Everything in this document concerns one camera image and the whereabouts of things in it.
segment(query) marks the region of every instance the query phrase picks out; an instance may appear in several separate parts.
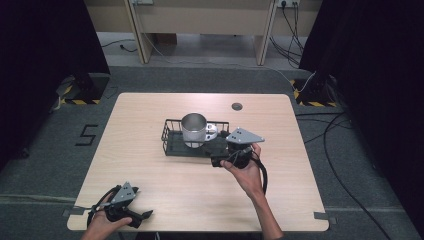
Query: cup handle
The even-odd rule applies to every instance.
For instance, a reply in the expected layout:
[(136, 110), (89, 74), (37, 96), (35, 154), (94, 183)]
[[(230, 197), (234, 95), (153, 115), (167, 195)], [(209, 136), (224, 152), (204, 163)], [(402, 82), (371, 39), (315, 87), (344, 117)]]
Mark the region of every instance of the cup handle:
[(212, 123), (206, 125), (206, 137), (205, 142), (215, 139), (218, 136), (218, 127)]

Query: wooden table top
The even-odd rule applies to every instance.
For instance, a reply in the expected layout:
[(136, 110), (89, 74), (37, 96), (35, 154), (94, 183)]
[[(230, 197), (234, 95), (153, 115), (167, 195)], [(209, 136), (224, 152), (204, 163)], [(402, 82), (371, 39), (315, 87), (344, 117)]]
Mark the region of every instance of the wooden table top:
[[(241, 103), (242, 110), (232, 109)], [(328, 221), (290, 99), (282, 94), (123, 93), (99, 143), (76, 206), (91, 207), (126, 181), (139, 192), (129, 209), (154, 210), (138, 229), (123, 231), (261, 231), (255, 209), (231, 173), (209, 158), (166, 156), (166, 119), (198, 112), (265, 138), (259, 143), (268, 171), (267, 199), (283, 231), (325, 231)], [(72, 215), (85, 230), (87, 213)]]

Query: wall socket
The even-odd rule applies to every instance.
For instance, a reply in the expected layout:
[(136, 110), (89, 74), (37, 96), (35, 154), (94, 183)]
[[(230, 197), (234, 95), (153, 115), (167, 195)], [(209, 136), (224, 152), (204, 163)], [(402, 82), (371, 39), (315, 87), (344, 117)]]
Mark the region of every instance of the wall socket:
[[(284, 1), (286, 1), (286, 8), (294, 8), (293, 3), (297, 3), (297, 6), (299, 6), (300, 4), (300, 0), (284, 0)], [(282, 2), (283, 0), (278, 0), (277, 7), (281, 7)]]

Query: metal cup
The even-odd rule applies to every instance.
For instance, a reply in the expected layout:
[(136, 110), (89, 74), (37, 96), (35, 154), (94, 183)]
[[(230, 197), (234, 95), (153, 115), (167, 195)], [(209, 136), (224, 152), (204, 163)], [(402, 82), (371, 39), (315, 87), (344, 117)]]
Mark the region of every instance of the metal cup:
[(199, 113), (189, 113), (181, 120), (183, 139), (191, 148), (198, 148), (218, 135), (218, 128)]

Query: black wire basket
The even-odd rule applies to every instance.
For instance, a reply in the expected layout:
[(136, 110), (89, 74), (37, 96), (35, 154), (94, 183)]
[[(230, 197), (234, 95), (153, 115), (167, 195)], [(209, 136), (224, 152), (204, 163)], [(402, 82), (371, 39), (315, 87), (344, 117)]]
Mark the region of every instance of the black wire basket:
[(184, 156), (184, 157), (205, 157), (227, 156), (227, 141), (230, 124), (228, 122), (208, 121), (218, 129), (216, 138), (206, 141), (197, 148), (189, 147), (192, 144), (198, 145), (199, 142), (184, 141), (181, 120), (166, 119), (162, 132), (163, 150), (166, 156)]

